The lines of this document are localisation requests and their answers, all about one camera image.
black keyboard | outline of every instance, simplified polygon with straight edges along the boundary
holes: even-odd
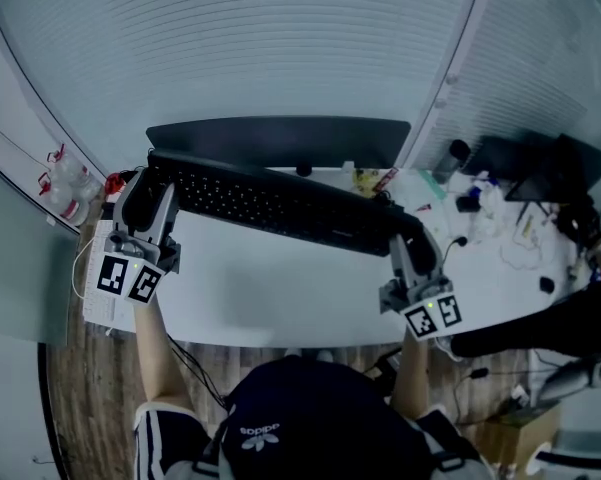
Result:
[[[296,176],[166,150],[148,160],[155,193],[174,183],[187,212],[376,256],[389,254],[398,233],[405,240],[423,234],[420,221],[401,208]]]

white cable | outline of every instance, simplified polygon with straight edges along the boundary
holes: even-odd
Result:
[[[82,300],[84,300],[84,297],[78,293],[78,290],[76,290],[76,284],[75,284],[76,263],[78,263],[78,260],[80,259],[80,256],[82,256],[82,253],[87,250],[87,247],[89,247],[91,245],[91,242],[93,242],[94,239],[95,239],[95,236],[91,240],[89,240],[87,242],[87,245],[85,245],[82,248],[82,250],[76,256],[76,259],[73,260],[73,266],[71,267],[71,288],[73,288],[73,293],[75,293]]]

white keyboard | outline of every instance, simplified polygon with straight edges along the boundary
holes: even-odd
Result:
[[[94,324],[111,326],[116,316],[116,301],[96,290],[100,265],[104,256],[104,242],[113,228],[113,221],[101,220],[96,226],[96,232],[89,252],[87,266],[87,281],[85,283],[84,301],[82,301],[82,316],[85,321]]]

black monitor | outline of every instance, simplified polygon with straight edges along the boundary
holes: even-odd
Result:
[[[601,151],[566,135],[511,189],[507,201],[575,203],[601,178]]]
[[[388,169],[409,134],[406,121],[338,116],[207,119],[153,126],[157,149],[239,166]]]

striped window blind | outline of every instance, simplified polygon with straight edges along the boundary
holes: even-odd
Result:
[[[457,82],[417,153],[456,138],[567,133],[601,149],[601,0],[489,0]]]
[[[107,172],[143,164],[145,129],[160,124],[413,123],[467,1],[0,0],[0,26],[43,101]]]

